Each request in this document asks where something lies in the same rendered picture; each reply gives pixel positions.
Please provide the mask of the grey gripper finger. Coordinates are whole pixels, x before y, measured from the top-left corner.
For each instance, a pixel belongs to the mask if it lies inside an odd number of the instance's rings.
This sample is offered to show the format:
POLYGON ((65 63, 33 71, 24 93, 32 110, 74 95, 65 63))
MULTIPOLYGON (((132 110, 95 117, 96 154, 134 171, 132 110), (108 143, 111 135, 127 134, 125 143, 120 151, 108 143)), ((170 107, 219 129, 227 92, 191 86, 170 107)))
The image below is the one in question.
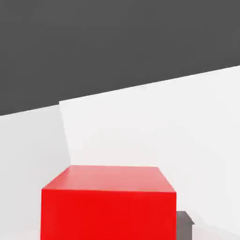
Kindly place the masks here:
POLYGON ((225 234, 204 222, 194 222, 186 211, 177 211, 176 240, 225 240, 225 234))

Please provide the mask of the small red cube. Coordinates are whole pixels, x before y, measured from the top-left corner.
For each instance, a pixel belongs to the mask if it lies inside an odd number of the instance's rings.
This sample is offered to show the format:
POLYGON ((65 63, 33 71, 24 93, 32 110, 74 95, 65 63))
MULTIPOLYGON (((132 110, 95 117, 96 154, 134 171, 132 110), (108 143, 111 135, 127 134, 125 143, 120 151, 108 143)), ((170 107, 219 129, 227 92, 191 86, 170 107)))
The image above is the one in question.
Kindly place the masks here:
POLYGON ((157 167, 71 165, 42 188, 40 240, 176 240, 176 191, 157 167))

